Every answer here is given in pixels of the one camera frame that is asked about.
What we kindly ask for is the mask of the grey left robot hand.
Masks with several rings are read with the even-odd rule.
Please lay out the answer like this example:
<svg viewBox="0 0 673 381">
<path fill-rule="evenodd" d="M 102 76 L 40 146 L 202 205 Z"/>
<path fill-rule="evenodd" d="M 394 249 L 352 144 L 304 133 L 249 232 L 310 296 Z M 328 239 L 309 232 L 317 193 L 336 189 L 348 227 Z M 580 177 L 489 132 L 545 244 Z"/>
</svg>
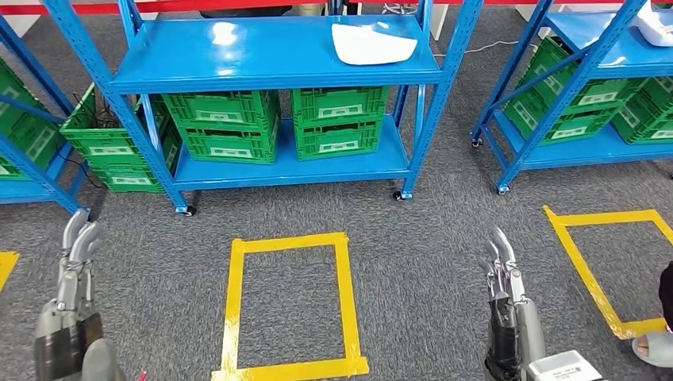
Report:
<svg viewBox="0 0 673 381">
<path fill-rule="evenodd" d="M 37 319 L 34 364 L 38 380 L 125 380 L 95 309 L 92 256 L 102 227 L 78 209 L 63 231 L 56 296 Z"/>
</svg>

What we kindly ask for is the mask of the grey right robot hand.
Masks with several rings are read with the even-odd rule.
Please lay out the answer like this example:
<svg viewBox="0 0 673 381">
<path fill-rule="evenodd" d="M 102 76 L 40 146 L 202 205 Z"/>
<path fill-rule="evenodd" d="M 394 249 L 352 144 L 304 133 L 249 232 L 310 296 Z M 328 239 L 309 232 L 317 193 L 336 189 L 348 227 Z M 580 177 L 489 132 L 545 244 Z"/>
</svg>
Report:
<svg viewBox="0 0 673 381">
<path fill-rule="evenodd" d="M 499 227 L 492 229 L 486 254 L 478 258 L 478 264 L 486 277 L 490 311 L 484 379 L 532 380 L 526 367 L 546 356 L 544 334 L 513 247 Z"/>
</svg>

